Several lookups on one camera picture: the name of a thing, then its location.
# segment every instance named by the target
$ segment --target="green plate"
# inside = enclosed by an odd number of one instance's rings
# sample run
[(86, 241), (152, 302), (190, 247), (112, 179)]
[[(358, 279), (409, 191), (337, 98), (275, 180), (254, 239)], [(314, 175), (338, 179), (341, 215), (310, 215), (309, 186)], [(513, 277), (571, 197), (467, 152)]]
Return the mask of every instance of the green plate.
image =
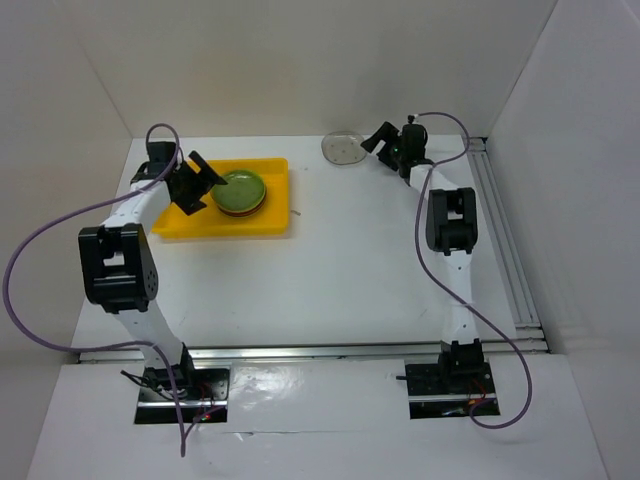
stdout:
[(222, 177), (228, 185), (216, 185), (211, 190), (211, 196), (224, 213), (243, 216), (261, 206), (267, 187), (260, 175), (251, 170), (233, 170)]

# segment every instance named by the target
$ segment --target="white table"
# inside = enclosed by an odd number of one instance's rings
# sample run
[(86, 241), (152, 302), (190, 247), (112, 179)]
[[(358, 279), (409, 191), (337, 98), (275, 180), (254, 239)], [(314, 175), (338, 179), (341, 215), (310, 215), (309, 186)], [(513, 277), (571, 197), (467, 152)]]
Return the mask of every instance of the white table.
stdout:
[[(284, 237), (163, 241), (150, 245), (158, 303), (188, 346), (267, 346), (439, 341), (449, 299), (421, 270), (413, 229), (418, 193), (370, 156), (337, 167), (322, 137), (185, 138), (206, 159), (284, 157), (292, 210)], [(432, 136), (427, 155), (463, 148), (459, 136)], [(146, 160), (134, 140), (118, 193)], [(466, 158), (441, 167), (473, 186)], [(514, 315), (478, 201), (472, 283), (477, 307), (515, 338)], [(441, 260), (424, 247), (436, 272)], [(479, 325), (483, 339), (497, 338)], [(73, 346), (128, 340), (124, 328), (85, 301)]]
[[(140, 363), (67, 365), (28, 478), (605, 480), (565, 357), (528, 360), (531, 410), (496, 432), (469, 418), (410, 420), (402, 360), (237, 364), (228, 423), (198, 427), (184, 459), (176, 425), (133, 424), (138, 390), (118, 372)], [(504, 421), (524, 401), (522, 366), (490, 361)]]

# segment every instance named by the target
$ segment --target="yellow tray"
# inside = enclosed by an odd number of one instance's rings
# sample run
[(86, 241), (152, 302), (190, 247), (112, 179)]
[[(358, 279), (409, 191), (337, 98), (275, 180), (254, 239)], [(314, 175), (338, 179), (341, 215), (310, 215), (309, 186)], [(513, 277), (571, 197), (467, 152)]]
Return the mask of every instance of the yellow tray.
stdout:
[(171, 204), (151, 229), (165, 238), (220, 237), (246, 235), (280, 235), (289, 226), (289, 166), (284, 158), (244, 160), (207, 160), (220, 175), (238, 169), (253, 170), (267, 186), (265, 203), (248, 217), (229, 217), (216, 206), (208, 193), (207, 204), (191, 216)]

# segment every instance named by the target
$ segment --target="beige wall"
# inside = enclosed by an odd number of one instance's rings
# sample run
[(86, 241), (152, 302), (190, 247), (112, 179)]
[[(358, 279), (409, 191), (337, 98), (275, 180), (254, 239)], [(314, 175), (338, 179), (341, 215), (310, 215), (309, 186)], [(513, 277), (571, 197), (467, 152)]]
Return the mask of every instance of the beige wall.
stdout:
[(141, 137), (159, 119), (185, 136), (368, 133), (416, 110), (488, 134), (555, 0), (60, 2)]
[[(55, 2), (0, 2), (0, 264), (48, 219), (115, 192), (130, 136)], [(83, 297), (76, 235), (89, 214), (28, 249), (12, 292), (25, 322), (68, 344)], [(0, 468), (25, 478), (63, 357), (0, 311)]]
[(639, 0), (560, 0), (489, 139), (538, 312), (613, 480), (640, 470), (639, 15)]

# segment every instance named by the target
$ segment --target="wall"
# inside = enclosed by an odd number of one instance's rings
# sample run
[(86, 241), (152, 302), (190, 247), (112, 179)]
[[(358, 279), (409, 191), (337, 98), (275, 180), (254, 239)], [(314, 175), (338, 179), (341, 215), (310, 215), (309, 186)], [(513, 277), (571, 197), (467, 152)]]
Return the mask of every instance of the wall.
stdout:
[(640, 458), (640, 1), (560, 0), (489, 154), (612, 479)]
[(142, 137), (158, 119), (185, 136), (369, 132), (423, 109), (484, 135), (555, 0), (60, 2)]
[[(48, 219), (113, 195), (130, 136), (52, 2), (0, 2), (0, 265)], [(68, 344), (83, 297), (75, 236), (89, 214), (29, 248), (12, 292), (25, 322)], [(0, 312), (0, 465), (25, 478), (61, 355), (30, 343)]]

